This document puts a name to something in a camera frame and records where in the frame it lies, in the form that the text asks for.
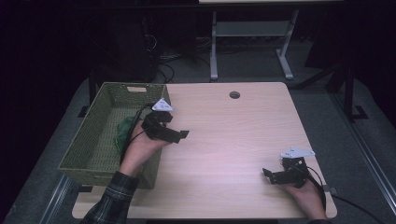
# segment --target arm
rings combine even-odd
[[[309,223],[331,223],[327,220],[318,189],[310,180],[306,180],[306,183],[300,189],[295,188],[293,185],[283,185],[282,187],[297,202],[300,209],[310,220]]]
[[[120,169],[113,175],[102,199],[82,219],[81,224],[126,222],[129,205],[139,184],[136,175],[140,165],[155,151],[170,144],[162,140],[151,140],[143,133],[141,124],[142,121],[134,128],[132,138],[136,138],[128,146]]]

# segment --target cord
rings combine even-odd
[[[376,217],[375,215],[373,215],[371,212],[367,211],[367,210],[364,209],[363,207],[361,207],[361,206],[359,206],[359,205],[357,205],[357,204],[355,204],[355,203],[353,203],[353,202],[351,202],[351,201],[349,201],[349,200],[347,200],[347,199],[341,198],[341,197],[336,196],[336,195],[333,195],[333,194],[332,194],[332,197],[334,197],[334,198],[336,198],[336,199],[338,199],[338,200],[343,201],[344,203],[348,203],[348,204],[350,204],[350,205],[352,205],[352,206],[354,206],[354,207],[360,209],[360,210],[363,211],[365,214],[367,214],[368,216],[370,216],[371,218],[373,218],[376,222],[378,222],[378,223],[380,223],[380,224],[385,224],[385,223],[382,222],[378,217]]]
[[[129,141],[129,146],[130,146],[131,143],[136,139],[137,136],[139,136],[139,135],[142,134],[142,133],[145,133],[148,129],[149,129],[149,128],[143,130],[142,132],[140,132],[139,134],[137,134],[135,137],[133,137],[133,138],[131,139],[131,141]]]
[[[200,44],[198,42],[201,41],[201,40],[204,40],[205,42],[203,44],[201,44],[201,45],[198,45],[197,46],[197,50],[206,49],[206,47],[209,47],[210,44],[212,43],[212,39],[210,37],[197,37],[197,44]]]
[[[311,167],[307,167],[307,168],[310,169],[310,170],[312,170],[312,171],[317,175],[317,177],[319,178],[319,181],[320,181],[320,185],[323,186],[323,183],[322,183],[322,180],[321,180],[319,174],[318,174],[314,169],[312,169]],[[344,199],[344,198],[342,198],[342,197],[339,197],[339,196],[337,196],[337,195],[334,195],[334,194],[331,194],[331,195],[332,195],[332,197],[334,197],[335,199],[338,199],[338,200],[340,200],[340,201],[343,201],[343,202],[345,202],[345,203],[348,203],[348,204],[350,204],[350,205],[352,205],[352,206],[354,206],[354,207],[360,209],[362,212],[364,212],[365,214],[367,214],[368,216],[370,216],[371,218],[373,218],[376,222],[378,222],[378,223],[380,223],[380,224],[384,224],[384,222],[382,222],[378,217],[376,217],[375,215],[373,215],[371,212],[367,211],[367,210],[364,209],[363,207],[361,207],[361,206],[359,206],[359,205],[357,205],[357,204],[355,204],[355,203],[353,203],[353,202],[351,202],[351,201],[349,201],[349,200],[347,200],[347,199]]]
[[[171,77],[168,78],[168,77],[165,75],[165,73],[163,72],[163,70],[158,69],[158,72],[160,73],[161,77],[163,78],[163,83],[166,84],[166,83],[172,82],[172,81],[173,81],[173,78],[174,78],[174,76],[175,76],[175,69],[173,69],[173,67],[170,66],[170,65],[168,65],[168,64],[159,63],[159,65],[165,66],[165,67],[169,68],[169,69],[172,71]]]
[[[125,139],[125,142],[124,142],[124,145],[123,145],[123,148],[122,148],[122,152],[121,152],[121,156],[120,156],[120,164],[122,163],[122,161],[123,161],[123,159],[125,157],[126,149],[128,148],[129,145],[131,145],[132,140],[135,139],[135,137],[134,137],[132,140],[130,140],[132,132],[134,131],[134,128],[136,127],[137,122],[140,120],[140,116],[142,115],[143,110],[146,109],[146,107],[149,107],[149,106],[151,106],[151,105],[147,104],[147,105],[143,106],[142,108],[140,108],[138,111],[136,111],[136,114],[134,116],[134,121],[132,122],[131,127],[128,130],[128,134],[127,134],[127,137]]]
[[[145,35],[145,37],[151,37],[154,40],[154,44],[151,47],[151,49],[155,49],[157,47],[157,44],[158,44],[157,38],[155,38],[154,35]]]
[[[319,191],[319,197],[321,199],[323,209],[326,211],[326,194],[324,193],[324,188],[323,188],[321,179],[319,178],[319,180],[320,180],[320,184],[319,184],[318,181],[312,175],[306,174],[304,171],[302,171],[301,169],[299,169],[298,167],[296,167],[294,165],[290,164],[290,167],[292,167],[293,169],[295,169],[298,172],[300,172],[301,174],[303,174],[305,178],[309,179],[315,185],[315,187],[317,187],[317,189]]]
[[[195,58],[201,60],[202,62],[204,62],[210,68],[210,63],[207,62],[205,59],[203,59],[201,57],[198,57],[198,56],[195,56]]]

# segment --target basket handle hole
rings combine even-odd
[[[126,88],[130,92],[147,92],[146,87],[127,87]]]

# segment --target gray carpet floor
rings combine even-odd
[[[292,42],[287,53],[294,80],[287,81],[276,58],[277,42],[260,46],[238,46],[233,53],[220,53],[219,80],[217,82],[281,81],[288,86],[300,83],[317,73],[318,69],[304,67],[311,43]],[[209,82],[209,53],[199,55],[200,59],[181,58],[167,63],[175,70],[174,83]],[[171,70],[162,66],[163,72],[171,76]],[[396,223],[396,216],[390,208],[381,188],[378,186],[367,161],[363,158],[360,144],[350,131],[351,125],[340,112],[337,102],[342,101],[343,91],[329,94],[323,78],[302,91],[290,91],[312,148],[326,182],[336,190],[338,196],[356,203],[385,223]],[[154,80],[161,83],[161,77]],[[389,182],[396,184],[396,130],[376,106],[370,92],[358,80],[354,89],[354,105],[361,105],[368,119],[357,120],[356,127],[372,150]],[[81,83],[58,129],[53,134],[40,160],[26,182],[21,194],[10,211],[6,224],[44,223],[42,217],[51,202],[51,196],[62,174],[57,170],[64,153],[74,137],[82,118],[78,114],[89,104],[88,81]],[[78,195],[79,185],[71,182],[60,206],[47,223],[78,223],[71,215]],[[333,223],[376,223],[372,218],[344,202],[335,200],[338,215]],[[283,224],[305,223],[305,219],[279,220]],[[129,220],[129,223],[145,223],[145,220]]]

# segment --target metal frame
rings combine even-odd
[[[289,21],[260,21],[260,22],[232,22],[217,21],[216,11],[213,12],[212,21],[212,50],[210,52],[210,79],[217,80],[219,78],[218,62],[216,57],[216,37],[217,36],[284,36],[285,42],[281,49],[276,50],[276,56],[282,66],[283,73],[287,80],[293,79],[286,59],[286,51],[289,46],[291,35],[293,34],[295,22],[297,21],[299,10],[294,9]]]
[[[66,175],[62,175],[56,188],[52,192],[49,204],[47,205],[46,211],[41,217],[40,224],[52,223],[55,217],[58,215],[59,209],[64,201],[66,192],[69,190],[72,180]]]
[[[372,150],[364,141],[364,138],[361,136],[361,133],[356,126],[356,124],[350,120],[348,115],[345,113],[345,108],[341,100],[336,95],[331,95],[332,101],[336,105],[338,112],[343,119],[345,125],[350,130],[352,136],[355,138],[355,141],[358,143],[359,148],[361,149],[361,154],[366,162],[367,167],[369,168],[376,184],[381,189],[384,194],[385,199],[387,200],[390,209],[393,211],[393,214],[396,215],[396,190],[388,180],[387,175],[382,170],[380,164],[376,160],[375,156],[372,153]]]

